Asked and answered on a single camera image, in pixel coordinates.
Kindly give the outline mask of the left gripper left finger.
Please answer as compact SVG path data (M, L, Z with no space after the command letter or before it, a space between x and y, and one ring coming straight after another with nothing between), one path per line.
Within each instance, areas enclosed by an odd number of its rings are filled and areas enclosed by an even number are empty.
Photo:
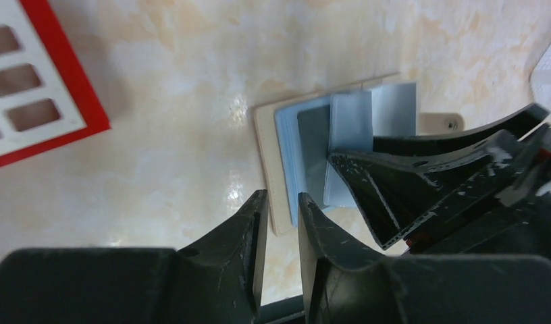
M252 323L268 193L172 248L24 248L0 262L0 323Z

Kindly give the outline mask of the beige card holder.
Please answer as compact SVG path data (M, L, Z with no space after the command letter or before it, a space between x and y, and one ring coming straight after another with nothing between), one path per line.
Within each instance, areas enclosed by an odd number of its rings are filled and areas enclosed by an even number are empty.
M261 160L270 194L271 226L283 236L298 225L298 193L307 192L323 211L356 208L338 174L327 164L332 97L366 91L365 130L379 136L452 134L465 129L458 113L422 113L417 84L388 74L270 103L255 109Z

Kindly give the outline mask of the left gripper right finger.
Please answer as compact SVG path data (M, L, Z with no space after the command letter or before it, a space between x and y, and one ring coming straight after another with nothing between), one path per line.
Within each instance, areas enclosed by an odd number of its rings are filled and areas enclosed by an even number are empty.
M298 196L308 323L551 323L551 261L530 254L390 257Z

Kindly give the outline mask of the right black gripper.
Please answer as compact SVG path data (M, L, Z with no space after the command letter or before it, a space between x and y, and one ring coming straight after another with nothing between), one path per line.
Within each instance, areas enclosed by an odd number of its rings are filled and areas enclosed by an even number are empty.
M551 126L538 103L449 134L373 138L329 157L381 248L551 257Z

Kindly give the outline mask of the grey card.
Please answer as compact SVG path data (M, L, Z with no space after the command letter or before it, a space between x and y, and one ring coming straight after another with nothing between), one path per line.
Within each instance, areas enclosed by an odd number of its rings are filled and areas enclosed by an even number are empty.
M304 191L314 200L323 199L326 157L330 133L330 104L297 115Z

